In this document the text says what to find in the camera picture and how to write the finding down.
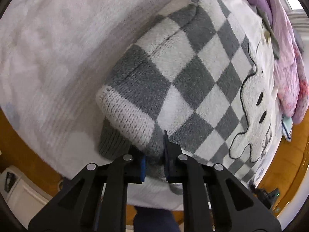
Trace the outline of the grey white checkered cardigan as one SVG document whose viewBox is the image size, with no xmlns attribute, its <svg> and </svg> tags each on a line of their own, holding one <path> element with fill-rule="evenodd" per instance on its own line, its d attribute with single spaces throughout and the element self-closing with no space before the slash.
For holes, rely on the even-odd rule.
<svg viewBox="0 0 309 232">
<path fill-rule="evenodd" d="M 163 137 L 207 165 L 252 181 L 272 143 L 276 92 L 272 38 L 245 9 L 222 0 L 173 0 L 113 67 L 97 92 L 104 114 L 99 154 L 136 146 L 162 179 Z"/>
</svg>

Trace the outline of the black charger with green light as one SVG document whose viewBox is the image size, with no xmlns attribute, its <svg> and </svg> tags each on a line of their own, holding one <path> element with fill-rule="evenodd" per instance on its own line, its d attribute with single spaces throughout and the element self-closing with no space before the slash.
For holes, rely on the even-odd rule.
<svg viewBox="0 0 309 232">
<path fill-rule="evenodd" d="M 278 188 L 271 192 L 267 192 L 264 188 L 257 188 L 254 184 L 250 184 L 250 190 L 268 210 L 273 208 L 275 202 L 280 196 Z"/>
</svg>

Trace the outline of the person's dark blue trousers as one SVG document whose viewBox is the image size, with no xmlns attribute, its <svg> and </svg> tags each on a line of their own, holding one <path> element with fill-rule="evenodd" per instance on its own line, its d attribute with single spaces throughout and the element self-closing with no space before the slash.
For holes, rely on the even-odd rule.
<svg viewBox="0 0 309 232">
<path fill-rule="evenodd" d="M 135 232 L 180 232 L 178 223 L 169 210 L 135 206 Z"/>
</svg>

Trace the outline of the wooden headboard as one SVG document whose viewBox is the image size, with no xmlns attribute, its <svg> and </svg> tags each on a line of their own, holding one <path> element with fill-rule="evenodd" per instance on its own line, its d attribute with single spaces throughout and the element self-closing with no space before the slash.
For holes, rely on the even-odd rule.
<svg viewBox="0 0 309 232">
<path fill-rule="evenodd" d="M 271 192 L 279 189 L 280 195 L 271 208 L 279 216 L 287 204 L 295 197 L 308 169 L 308 115 L 293 126 L 292 140 L 282 139 L 277 152 L 259 188 Z"/>
</svg>

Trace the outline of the white box on floor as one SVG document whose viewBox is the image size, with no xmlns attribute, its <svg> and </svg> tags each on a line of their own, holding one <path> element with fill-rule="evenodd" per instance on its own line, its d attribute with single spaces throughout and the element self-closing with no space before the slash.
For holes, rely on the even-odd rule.
<svg viewBox="0 0 309 232">
<path fill-rule="evenodd" d="M 15 182 L 7 191 L 5 183 L 8 173 L 15 176 Z M 31 219 L 52 199 L 51 195 L 36 186 L 15 166 L 10 166 L 1 173 L 1 195 L 25 228 L 28 227 Z"/>
</svg>

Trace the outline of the light blue striped pillow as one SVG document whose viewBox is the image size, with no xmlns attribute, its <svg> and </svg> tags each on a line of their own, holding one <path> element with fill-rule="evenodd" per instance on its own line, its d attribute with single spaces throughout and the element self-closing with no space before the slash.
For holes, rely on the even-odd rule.
<svg viewBox="0 0 309 232">
<path fill-rule="evenodd" d="M 291 117 L 282 116 L 282 134 L 284 138 L 291 142 L 292 140 L 293 120 Z"/>
</svg>

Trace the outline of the purple floral quilt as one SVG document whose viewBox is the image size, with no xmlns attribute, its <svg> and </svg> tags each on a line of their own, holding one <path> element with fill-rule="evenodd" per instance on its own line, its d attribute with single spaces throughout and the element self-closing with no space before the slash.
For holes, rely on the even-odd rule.
<svg viewBox="0 0 309 232">
<path fill-rule="evenodd" d="M 273 72 L 278 98 L 285 116 L 299 124 L 308 110 L 308 80 L 291 22 L 280 0 L 247 1 L 269 20 L 279 51 Z"/>
</svg>

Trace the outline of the white floral bed sheet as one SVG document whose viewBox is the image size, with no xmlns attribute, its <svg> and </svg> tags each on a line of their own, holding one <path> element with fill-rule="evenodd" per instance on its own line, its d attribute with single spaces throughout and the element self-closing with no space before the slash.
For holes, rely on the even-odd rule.
<svg viewBox="0 0 309 232">
<path fill-rule="evenodd" d="M 96 100 L 113 67 L 173 0 L 12 0 L 1 18 L 1 107 L 43 160 L 72 178 L 88 163 L 104 165 L 98 145 L 104 114 Z M 245 22 L 242 0 L 222 0 Z M 277 100 L 271 145 L 253 180 L 282 138 Z M 148 175 L 128 187 L 130 205 L 183 208 L 180 185 Z"/>
</svg>

